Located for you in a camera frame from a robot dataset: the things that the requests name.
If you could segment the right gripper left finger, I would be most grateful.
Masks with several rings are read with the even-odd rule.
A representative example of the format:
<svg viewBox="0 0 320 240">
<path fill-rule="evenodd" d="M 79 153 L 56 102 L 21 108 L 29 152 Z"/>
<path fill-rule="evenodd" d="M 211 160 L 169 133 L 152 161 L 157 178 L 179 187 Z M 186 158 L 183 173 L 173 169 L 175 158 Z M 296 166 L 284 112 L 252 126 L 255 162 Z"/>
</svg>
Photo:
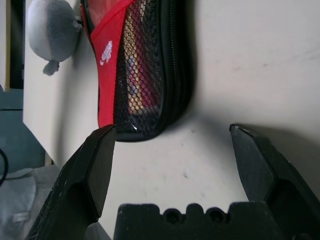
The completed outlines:
<svg viewBox="0 0 320 240">
<path fill-rule="evenodd" d="M 83 240 L 102 216 L 110 184 L 116 127 L 91 133 L 61 169 L 28 240 Z"/>
</svg>

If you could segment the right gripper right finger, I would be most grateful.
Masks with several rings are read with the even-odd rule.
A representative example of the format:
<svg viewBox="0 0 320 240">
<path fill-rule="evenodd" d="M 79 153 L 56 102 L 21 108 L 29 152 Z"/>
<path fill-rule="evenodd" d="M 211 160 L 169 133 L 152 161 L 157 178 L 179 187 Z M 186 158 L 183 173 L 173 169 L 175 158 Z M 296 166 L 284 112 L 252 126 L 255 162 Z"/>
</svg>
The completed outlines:
<svg viewBox="0 0 320 240">
<path fill-rule="evenodd" d="M 266 137 L 229 126 L 239 178 L 251 202 L 265 202 L 286 240 L 320 238 L 320 202 L 296 168 Z"/>
</svg>

